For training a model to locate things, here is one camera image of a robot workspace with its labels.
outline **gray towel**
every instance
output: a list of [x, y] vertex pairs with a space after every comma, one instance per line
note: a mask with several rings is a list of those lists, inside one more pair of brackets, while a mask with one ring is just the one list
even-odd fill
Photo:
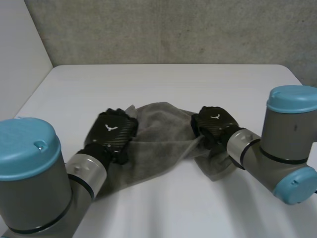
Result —
[[211, 151], [202, 147], [203, 137], [196, 138], [190, 125], [192, 112], [165, 102], [138, 109], [130, 106], [126, 112], [139, 121], [137, 137], [128, 148], [129, 163], [110, 165], [99, 197], [160, 176], [184, 158], [195, 158], [212, 181], [235, 169], [223, 149], [217, 145]]

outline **blue joint cap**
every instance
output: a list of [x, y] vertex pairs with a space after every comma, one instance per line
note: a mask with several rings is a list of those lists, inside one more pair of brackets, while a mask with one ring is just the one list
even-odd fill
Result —
[[0, 181], [36, 176], [60, 154], [59, 139], [48, 122], [36, 118], [0, 121]]
[[284, 177], [273, 194], [284, 203], [294, 205], [307, 200], [316, 190], [317, 172], [312, 167], [303, 167]]
[[271, 90], [267, 108], [277, 113], [307, 113], [317, 109], [317, 88], [285, 85]]

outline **white table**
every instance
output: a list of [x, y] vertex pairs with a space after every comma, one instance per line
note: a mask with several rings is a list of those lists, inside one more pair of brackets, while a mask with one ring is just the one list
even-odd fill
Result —
[[[131, 104], [167, 101], [193, 112], [220, 106], [260, 135], [269, 91], [285, 84], [300, 83], [280, 65], [66, 65], [49, 73], [18, 116], [50, 122], [67, 161], [98, 113]], [[95, 202], [74, 237], [315, 238], [316, 224], [317, 195], [287, 206], [245, 171], [211, 182], [186, 160]]]

